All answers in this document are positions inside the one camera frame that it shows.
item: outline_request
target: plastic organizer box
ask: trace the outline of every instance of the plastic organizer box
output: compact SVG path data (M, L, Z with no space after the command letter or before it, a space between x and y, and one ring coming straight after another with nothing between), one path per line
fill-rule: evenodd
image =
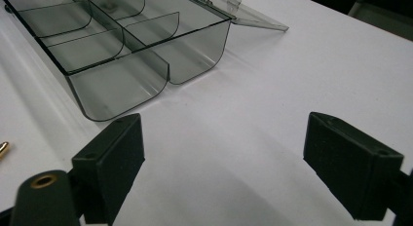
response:
M241 0L4 0L83 114L110 120L222 57L230 23L286 31Z

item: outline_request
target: white tabletop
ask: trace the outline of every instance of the white tabletop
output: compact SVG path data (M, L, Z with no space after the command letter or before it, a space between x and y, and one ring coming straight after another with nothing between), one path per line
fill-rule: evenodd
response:
M232 25L207 74L135 108L146 161L115 225L386 225L353 221L302 160L308 115L339 117L413 168L413 43L308 0L244 0L290 26ZM0 9L0 210L108 123L87 120Z

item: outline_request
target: open lid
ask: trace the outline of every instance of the open lid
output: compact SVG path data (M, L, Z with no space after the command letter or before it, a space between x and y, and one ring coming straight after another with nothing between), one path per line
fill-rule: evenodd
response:
M232 23L286 31L288 26L241 4L242 0L198 0L232 18Z

